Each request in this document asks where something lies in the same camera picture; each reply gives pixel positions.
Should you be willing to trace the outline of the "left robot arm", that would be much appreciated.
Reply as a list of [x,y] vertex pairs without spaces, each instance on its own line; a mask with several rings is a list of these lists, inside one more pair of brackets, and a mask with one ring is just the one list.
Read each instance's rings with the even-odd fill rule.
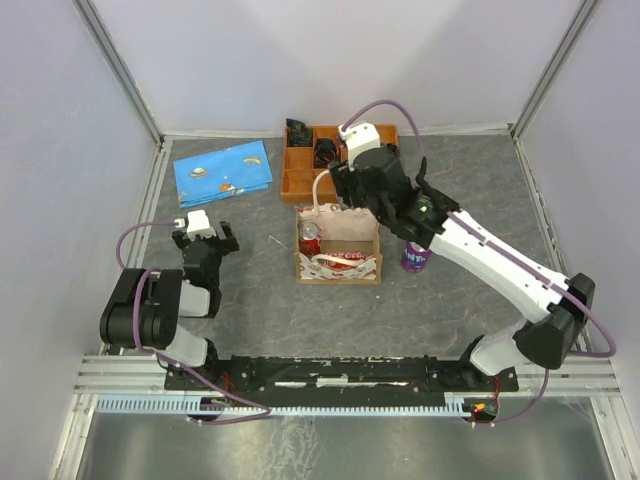
[[101,340],[112,347],[160,354],[166,362],[187,366],[187,379],[209,390],[221,378],[215,345],[179,325],[181,317],[213,318],[221,304],[223,258],[239,250],[227,221],[217,231],[210,224],[190,230],[191,222],[172,232],[181,253],[180,269],[125,268],[100,319]]

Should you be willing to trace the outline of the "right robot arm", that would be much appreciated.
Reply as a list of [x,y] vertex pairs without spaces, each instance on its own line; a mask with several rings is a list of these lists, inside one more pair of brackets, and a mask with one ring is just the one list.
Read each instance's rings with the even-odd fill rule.
[[343,205],[366,208],[393,234],[463,267],[509,300],[523,321],[485,335],[458,368],[467,389],[481,391],[495,375],[530,361],[557,370],[588,321],[595,283],[583,273],[567,277],[510,247],[457,202],[431,187],[421,169],[404,172],[390,146],[330,166]]

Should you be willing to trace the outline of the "purple soda can front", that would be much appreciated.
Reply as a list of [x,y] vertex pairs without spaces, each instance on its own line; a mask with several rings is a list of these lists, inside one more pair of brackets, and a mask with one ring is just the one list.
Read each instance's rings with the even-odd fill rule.
[[401,266],[409,273],[422,272],[431,256],[431,251],[415,242],[407,242],[401,257]]

